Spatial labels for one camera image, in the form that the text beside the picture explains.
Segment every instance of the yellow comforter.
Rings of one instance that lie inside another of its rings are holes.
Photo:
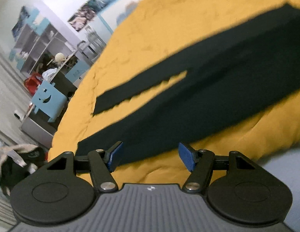
[[[300,0],[141,1],[116,29],[76,91],[54,136],[48,159],[64,151],[75,152],[79,141],[134,112],[186,74],[172,77],[168,82],[92,116],[96,97],[104,91],[130,80],[188,45],[286,2],[300,8]],[[191,145],[195,149],[212,150],[217,155],[238,150],[258,159],[296,142],[300,142],[300,90],[238,125]],[[119,186],[124,182],[183,184],[188,175],[177,150],[118,167],[113,173]],[[81,177],[91,181],[87,174]]]

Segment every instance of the blue chair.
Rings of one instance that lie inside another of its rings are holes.
[[[32,103],[35,105],[34,113],[40,109],[50,118],[48,122],[54,122],[63,110],[67,97],[54,88],[54,84],[47,81],[38,87],[35,95],[32,97]]]

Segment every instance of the poster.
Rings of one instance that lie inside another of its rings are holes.
[[[21,8],[20,13],[19,13],[18,21],[17,21],[16,25],[13,27],[13,29],[11,30],[12,34],[13,34],[13,38],[14,38],[15,41],[17,40],[17,38],[18,38],[18,36],[21,32],[22,27],[25,25],[25,20],[29,16],[30,16],[30,13],[27,11],[25,6],[23,6]]]
[[[88,0],[74,13],[68,20],[68,23],[79,32],[95,17],[95,15],[100,13],[106,6],[114,1],[116,0]]]

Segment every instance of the blue gripper pad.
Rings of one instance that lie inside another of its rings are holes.
[[[192,172],[197,164],[196,159],[194,158],[197,151],[191,151],[184,144],[179,143],[178,153],[182,162],[185,164],[188,171]]]
[[[111,173],[116,169],[122,159],[122,147],[123,143],[119,144],[118,147],[110,154],[109,160],[106,163],[106,166]]]

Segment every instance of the gray ridged plate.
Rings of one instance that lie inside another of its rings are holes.
[[[284,224],[245,228],[215,215],[203,198],[182,192],[178,185],[125,184],[103,194],[95,206],[73,222],[35,227],[19,223],[12,232],[220,232],[290,231]]]

